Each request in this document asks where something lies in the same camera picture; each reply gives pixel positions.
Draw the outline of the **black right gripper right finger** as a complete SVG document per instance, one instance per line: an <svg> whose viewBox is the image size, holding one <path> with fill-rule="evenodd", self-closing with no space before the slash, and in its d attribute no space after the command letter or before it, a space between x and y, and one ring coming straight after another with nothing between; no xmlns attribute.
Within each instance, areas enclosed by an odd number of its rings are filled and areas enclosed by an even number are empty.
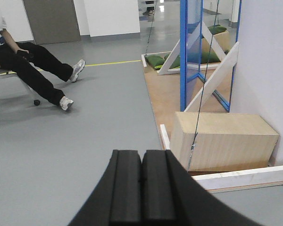
<svg viewBox="0 0 283 226"><path fill-rule="evenodd" d="M144 226L258 225L206 191L169 150L147 150L142 171Z"/></svg>

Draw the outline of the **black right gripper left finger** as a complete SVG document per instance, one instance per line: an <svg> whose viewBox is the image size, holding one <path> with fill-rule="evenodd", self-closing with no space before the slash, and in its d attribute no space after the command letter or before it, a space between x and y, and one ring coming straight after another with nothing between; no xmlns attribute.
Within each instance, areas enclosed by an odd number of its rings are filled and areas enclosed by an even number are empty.
<svg viewBox="0 0 283 226"><path fill-rule="evenodd" d="M141 160L135 150L114 150L100 181L71 226L139 226Z"/></svg>

